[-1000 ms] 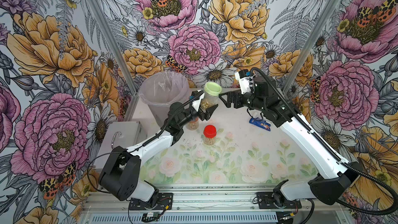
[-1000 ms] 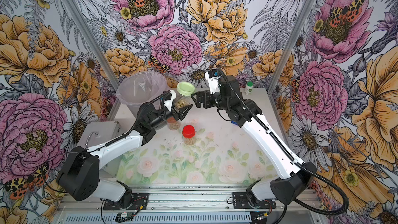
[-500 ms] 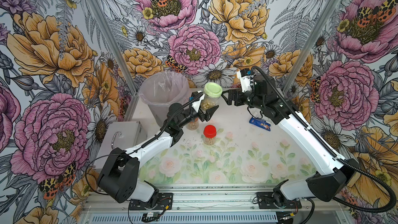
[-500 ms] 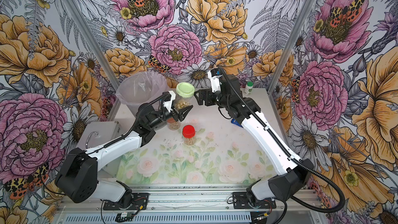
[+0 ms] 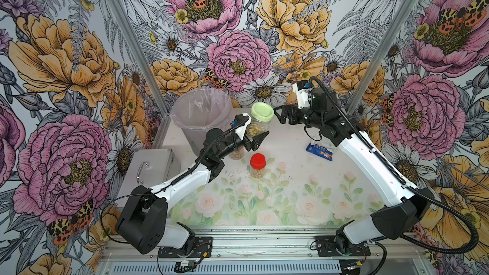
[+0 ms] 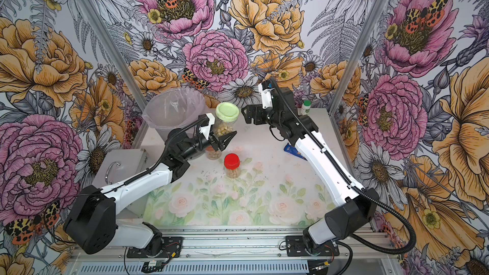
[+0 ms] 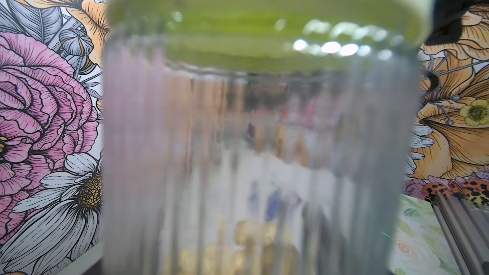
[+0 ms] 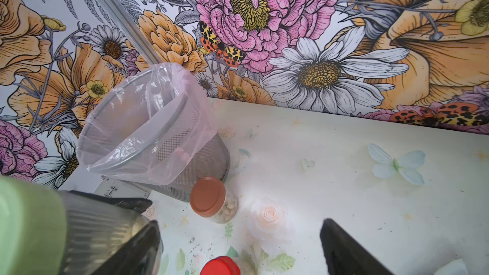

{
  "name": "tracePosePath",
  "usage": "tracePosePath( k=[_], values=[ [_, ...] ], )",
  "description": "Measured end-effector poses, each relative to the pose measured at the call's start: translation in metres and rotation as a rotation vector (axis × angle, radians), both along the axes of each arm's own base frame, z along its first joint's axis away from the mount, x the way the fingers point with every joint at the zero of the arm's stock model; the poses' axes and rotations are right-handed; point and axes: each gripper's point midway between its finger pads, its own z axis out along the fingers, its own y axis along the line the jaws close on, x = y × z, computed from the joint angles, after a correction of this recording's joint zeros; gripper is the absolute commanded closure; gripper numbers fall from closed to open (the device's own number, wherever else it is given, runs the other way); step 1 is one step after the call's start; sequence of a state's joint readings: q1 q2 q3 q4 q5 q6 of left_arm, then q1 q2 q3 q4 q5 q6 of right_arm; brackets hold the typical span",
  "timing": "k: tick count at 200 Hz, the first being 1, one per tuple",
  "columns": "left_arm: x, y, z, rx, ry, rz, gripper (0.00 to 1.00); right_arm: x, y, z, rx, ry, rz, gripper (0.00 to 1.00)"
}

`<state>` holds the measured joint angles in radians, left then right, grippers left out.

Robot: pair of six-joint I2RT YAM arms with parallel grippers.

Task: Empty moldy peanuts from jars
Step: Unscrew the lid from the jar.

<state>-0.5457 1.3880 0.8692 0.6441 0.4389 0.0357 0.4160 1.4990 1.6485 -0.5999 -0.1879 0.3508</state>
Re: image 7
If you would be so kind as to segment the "green lid peanut jar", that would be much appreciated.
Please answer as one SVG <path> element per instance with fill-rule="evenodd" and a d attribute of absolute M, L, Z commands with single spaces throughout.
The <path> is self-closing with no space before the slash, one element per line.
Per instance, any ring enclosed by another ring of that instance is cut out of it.
<path fill-rule="evenodd" d="M 105 274 L 388 274 L 433 0 L 107 0 Z"/>

